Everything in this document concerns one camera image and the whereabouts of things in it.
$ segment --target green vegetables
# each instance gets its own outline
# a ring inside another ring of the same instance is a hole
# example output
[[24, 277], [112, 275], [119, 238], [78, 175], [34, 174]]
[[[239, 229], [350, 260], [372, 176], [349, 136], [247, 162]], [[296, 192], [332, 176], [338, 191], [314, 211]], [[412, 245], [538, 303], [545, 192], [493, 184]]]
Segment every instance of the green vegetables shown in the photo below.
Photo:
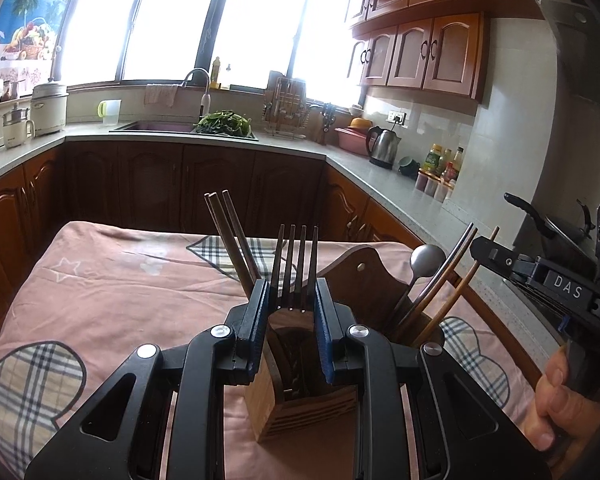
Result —
[[231, 137], [250, 137], [251, 120], [234, 114], [233, 111], [215, 112], [207, 114], [196, 125], [193, 130], [197, 134], [205, 135], [226, 135]]

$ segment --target sink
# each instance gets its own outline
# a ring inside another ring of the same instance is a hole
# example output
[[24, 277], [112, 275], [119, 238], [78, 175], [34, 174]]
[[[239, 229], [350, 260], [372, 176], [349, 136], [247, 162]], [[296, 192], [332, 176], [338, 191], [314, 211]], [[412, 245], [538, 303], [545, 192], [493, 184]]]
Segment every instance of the sink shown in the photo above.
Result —
[[147, 132], [162, 134], [189, 134], [199, 137], [224, 137], [225, 139], [258, 140], [255, 137], [232, 137], [229, 135], [199, 134], [193, 131], [195, 124], [192, 123], [168, 123], [161, 121], [136, 121], [135, 123], [120, 126], [112, 132]]

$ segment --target stainless steel kettle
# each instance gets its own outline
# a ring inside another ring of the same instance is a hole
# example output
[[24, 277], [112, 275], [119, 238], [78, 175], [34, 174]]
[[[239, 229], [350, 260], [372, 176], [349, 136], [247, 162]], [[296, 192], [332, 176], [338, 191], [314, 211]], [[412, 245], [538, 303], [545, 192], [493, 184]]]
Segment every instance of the stainless steel kettle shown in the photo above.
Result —
[[[369, 144], [373, 134], [376, 134], [376, 142], [373, 148], [370, 148]], [[366, 151], [370, 157], [369, 161], [376, 166], [390, 170], [394, 165], [395, 154], [401, 140], [392, 130], [383, 130], [380, 126], [369, 128], [366, 133]]]

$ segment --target range hood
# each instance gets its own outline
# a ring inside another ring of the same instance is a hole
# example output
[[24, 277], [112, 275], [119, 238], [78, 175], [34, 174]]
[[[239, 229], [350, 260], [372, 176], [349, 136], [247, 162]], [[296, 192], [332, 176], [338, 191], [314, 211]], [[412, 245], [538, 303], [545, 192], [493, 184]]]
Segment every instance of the range hood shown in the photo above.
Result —
[[600, 24], [584, 0], [536, 0], [573, 94], [600, 105]]

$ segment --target pink tablecloth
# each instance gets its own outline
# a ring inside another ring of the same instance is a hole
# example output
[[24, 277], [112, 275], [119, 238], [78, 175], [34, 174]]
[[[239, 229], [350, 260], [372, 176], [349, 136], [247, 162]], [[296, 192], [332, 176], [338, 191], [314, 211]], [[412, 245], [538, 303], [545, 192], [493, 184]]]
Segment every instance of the pink tablecloth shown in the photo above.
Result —
[[[275, 242], [252, 244], [261, 269], [270, 269]], [[318, 268], [351, 246], [321, 242]], [[392, 275], [410, 280], [408, 248], [373, 247]], [[451, 291], [445, 284], [426, 312]], [[57, 427], [136, 347], [187, 343], [244, 301], [217, 237], [67, 224], [20, 289], [0, 336], [1, 459], [21, 478]], [[461, 364], [472, 361], [474, 377], [518, 422], [533, 391], [502, 344], [465, 300], [445, 323], [445, 348]], [[258, 444], [244, 388], [227, 387], [224, 428], [228, 479], [351, 478], [353, 413]]]

